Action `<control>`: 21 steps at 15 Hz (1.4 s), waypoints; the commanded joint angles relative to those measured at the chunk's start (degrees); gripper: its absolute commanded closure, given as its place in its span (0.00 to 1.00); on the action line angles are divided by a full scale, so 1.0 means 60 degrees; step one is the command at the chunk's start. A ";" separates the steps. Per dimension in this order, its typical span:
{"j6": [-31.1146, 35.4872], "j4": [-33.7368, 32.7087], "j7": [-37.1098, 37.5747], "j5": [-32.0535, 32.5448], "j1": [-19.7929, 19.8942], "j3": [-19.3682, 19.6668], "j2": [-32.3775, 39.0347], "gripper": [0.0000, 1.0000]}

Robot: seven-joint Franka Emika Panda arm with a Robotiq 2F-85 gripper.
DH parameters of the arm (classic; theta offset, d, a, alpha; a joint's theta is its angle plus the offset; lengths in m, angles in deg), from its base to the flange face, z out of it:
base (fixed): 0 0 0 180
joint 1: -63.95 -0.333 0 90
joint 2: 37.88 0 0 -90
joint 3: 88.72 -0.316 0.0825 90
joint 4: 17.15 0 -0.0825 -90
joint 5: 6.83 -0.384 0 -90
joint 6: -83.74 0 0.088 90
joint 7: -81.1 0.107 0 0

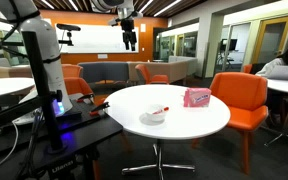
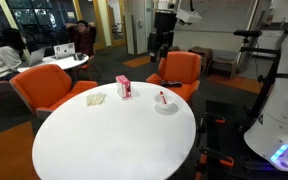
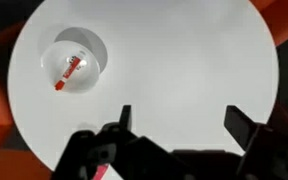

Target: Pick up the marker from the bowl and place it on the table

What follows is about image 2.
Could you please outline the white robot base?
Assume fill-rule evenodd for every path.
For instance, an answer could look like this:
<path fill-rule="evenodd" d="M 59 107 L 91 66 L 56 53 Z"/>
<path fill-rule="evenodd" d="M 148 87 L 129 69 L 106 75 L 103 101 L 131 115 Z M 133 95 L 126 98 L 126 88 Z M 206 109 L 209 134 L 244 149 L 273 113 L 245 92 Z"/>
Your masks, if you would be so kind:
<path fill-rule="evenodd" d="M 288 171 L 288 36 L 281 44 L 274 86 L 244 140 L 275 168 Z"/>

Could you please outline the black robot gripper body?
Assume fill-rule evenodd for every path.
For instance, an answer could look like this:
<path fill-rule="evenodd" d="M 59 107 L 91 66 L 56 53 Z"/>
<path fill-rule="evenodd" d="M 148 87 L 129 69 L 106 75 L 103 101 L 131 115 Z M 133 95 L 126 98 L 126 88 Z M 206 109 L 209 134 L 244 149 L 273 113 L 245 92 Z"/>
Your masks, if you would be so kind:
<path fill-rule="evenodd" d="M 175 28 L 177 21 L 174 13 L 156 12 L 154 20 L 154 28 L 158 32 L 169 32 Z"/>

